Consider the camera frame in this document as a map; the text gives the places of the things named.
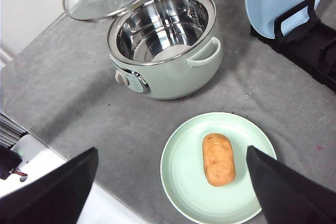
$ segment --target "lid rim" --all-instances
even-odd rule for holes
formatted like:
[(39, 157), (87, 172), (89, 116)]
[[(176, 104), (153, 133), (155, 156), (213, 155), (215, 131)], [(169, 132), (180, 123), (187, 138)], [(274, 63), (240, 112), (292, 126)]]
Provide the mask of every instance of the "lid rim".
[(114, 12), (111, 12), (107, 15), (94, 17), (94, 18), (83, 18), (83, 19), (78, 18), (78, 17), (73, 17), (71, 15), (70, 11), (66, 8), (65, 0), (62, 0), (62, 7), (63, 7), (63, 10), (65, 11), (65, 13), (67, 14), (67, 16), (69, 16), (70, 18), (72, 18), (74, 20), (87, 22), (87, 23), (98, 23), (98, 22), (103, 22), (103, 21), (108, 20), (108, 19), (114, 19), (114, 18), (123, 16), (124, 14), (126, 14), (126, 13), (130, 12), (131, 10), (133, 10), (134, 8), (136, 8), (136, 6), (138, 4), (141, 4), (143, 1), (144, 0), (133, 0), (129, 3), (126, 3), (125, 5), (120, 7), (119, 9), (115, 10)]

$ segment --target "rice cooker handle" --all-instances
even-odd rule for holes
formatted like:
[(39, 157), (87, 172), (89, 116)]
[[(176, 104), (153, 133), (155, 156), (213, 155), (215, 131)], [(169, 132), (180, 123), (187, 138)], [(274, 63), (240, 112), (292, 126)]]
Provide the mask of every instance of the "rice cooker handle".
[[(217, 57), (220, 57), (220, 43), (219, 39), (212, 37), (199, 52), (186, 60), (188, 67), (200, 67), (214, 61)], [(214, 53), (207, 57), (206, 55), (208, 55), (209, 51), (214, 51)]]

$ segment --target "rice cooker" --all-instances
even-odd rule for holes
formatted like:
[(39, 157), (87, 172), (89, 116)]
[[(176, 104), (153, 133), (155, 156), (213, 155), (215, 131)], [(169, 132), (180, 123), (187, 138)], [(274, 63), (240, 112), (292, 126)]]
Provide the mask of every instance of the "rice cooker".
[(188, 95), (223, 59), (213, 0), (63, 0), (84, 22), (113, 19), (107, 36), (116, 81), (147, 97)]

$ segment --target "bread roll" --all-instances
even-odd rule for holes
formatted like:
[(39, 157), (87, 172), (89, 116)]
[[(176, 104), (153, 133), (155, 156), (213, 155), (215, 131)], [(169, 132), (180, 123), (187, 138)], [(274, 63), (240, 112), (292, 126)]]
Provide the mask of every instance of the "bread roll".
[(224, 186), (236, 177), (233, 150), (230, 140), (221, 134), (211, 133), (203, 139), (203, 166), (206, 179), (212, 186)]

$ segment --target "mint green plate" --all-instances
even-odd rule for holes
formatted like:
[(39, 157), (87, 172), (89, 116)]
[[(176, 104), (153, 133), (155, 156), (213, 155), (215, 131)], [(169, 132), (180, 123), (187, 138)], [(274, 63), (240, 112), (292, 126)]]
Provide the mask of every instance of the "mint green plate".
[[(203, 172), (202, 140), (209, 133), (226, 135), (233, 147), (236, 178), (222, 187), (211, 186)], [(163, 149), (160, 165), (162, 185), (173, 206), (197, 223), (243, 223), (257, 215), (261, 207), (245, 160), (249, 145), (276, 159), (261, 129), (234, 114), (202, 114), (178, 127)]]

